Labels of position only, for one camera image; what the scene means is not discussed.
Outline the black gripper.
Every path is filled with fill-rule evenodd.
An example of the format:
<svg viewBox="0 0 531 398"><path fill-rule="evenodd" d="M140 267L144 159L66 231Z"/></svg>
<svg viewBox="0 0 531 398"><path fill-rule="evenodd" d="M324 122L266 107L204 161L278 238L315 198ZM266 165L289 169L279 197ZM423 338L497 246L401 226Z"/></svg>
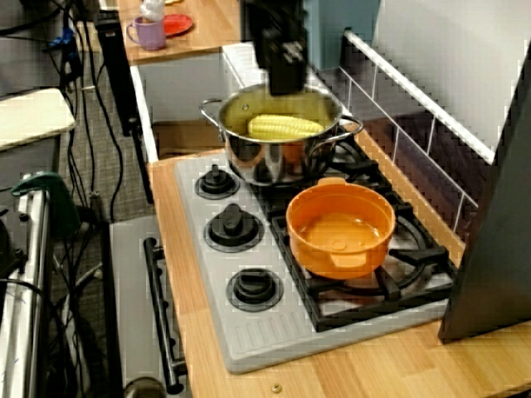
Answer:
<svg viewBox="0 0 531 398"><path fill-rule="evenodd" d="M307 81L307 31L304 27L258 27L253 31L256 62L261 69L271 69L269 86L272 95L300 93ZM274 64L289 66L273 68Z"/></svg>

